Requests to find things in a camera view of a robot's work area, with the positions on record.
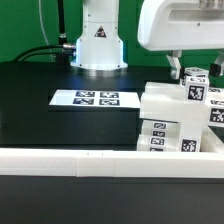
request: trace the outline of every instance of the warning label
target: warning label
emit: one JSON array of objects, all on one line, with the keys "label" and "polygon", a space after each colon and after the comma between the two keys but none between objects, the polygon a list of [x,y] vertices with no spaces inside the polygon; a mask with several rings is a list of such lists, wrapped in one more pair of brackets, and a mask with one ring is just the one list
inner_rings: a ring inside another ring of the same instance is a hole
[{"label": "warning label", "polygon": [[94,37],[107,37],[102,26],[100,26]]}]

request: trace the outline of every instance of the black cable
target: black cable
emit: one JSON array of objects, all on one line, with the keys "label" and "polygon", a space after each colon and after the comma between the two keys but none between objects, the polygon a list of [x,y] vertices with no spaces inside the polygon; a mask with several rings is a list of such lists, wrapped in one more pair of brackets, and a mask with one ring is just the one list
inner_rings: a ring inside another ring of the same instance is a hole
[{"label": "black cable", "polygon": [[58,37],[59,44],[67,43],[67,37],[65,33],[65,16],[64,16],[64,2],[63,0],[57,0],[58,3],[58,22],[59,22],[59,33]]},{"label": "black cable", "polygon": [[48,46],[35,47],[30,50],[24,51],[23,53],[18,55],[16,58],[14,58],[13,61],[18,61],[23,56],[25,56],[29,53],[35,52],[35,51],[40,51],[40,50],[45,50],[45,49],[56,49],[56,48],[63,48],[63,46],[62,45],[48,45]]},{"label": "black cable", "polygon": [[43,53],[33,53],[33,54],[29,54],[27,55],[25,58],[23,58],[21,61],[25,61],[27,58],[30,58],[30,57],[33,57],[33,56],[38,56],[38,55],[49,55],[49,54],[52,54],[52,55],[69,55],[69,56],[73,56],[72,53],[62,53],[62,52],[43,52]]}]

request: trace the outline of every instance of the white robot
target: white robot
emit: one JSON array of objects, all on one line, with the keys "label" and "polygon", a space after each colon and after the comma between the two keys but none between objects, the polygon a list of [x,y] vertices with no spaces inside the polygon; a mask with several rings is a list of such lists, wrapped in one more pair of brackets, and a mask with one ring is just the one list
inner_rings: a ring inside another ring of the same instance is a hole
[{"label": "white robot", "polygon": [[83,33],[71,65],[90,70],[126,68],[118,37],[119,0],[83,0]]}]

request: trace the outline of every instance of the green wall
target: green wall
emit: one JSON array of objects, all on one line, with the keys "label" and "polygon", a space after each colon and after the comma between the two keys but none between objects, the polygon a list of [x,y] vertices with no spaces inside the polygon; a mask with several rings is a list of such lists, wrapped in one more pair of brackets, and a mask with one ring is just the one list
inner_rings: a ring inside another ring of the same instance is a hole
[{"label": "green wall", "polygon": [[[149,52],[137,42],[137,26],[143,0],[120,0],[119,36],[124,41],[124,60],[129,65],[168,66],[166,52]],[[82,32],[82,0],[64,0],[66,33],[70,42]],[[43,20],[50,44],[57,44],[57,1],[42,0]],[[40,28],[38,0],[1,0],[0,62],[12,60],[19,53],[45,41]],[[217,50],[184,51],[181,63],[185,67],[209,68]],[[31,60],[49,61],[49,56]]]}]

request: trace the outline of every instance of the black table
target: black table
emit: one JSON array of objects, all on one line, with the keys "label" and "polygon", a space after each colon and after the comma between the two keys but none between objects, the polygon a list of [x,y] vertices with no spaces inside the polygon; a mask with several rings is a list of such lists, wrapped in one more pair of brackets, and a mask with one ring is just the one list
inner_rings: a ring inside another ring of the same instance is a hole
[{"label": "black table", "polygon": [[136,150],[139,109],[49,106],[57,89],[137,92],[147,81],[175,83],[169,68],[93,72],[53,63],[0,64],[0,146]]},{"label": "black table", "polygon": [[[108,77],[51,63],[0,64],[0,146],[135,150],[136,109],[49,106],[56,89],[137,92],[174,83],[168,68]],[[2,224],[221,224],[224,180],[0,176]]]}]

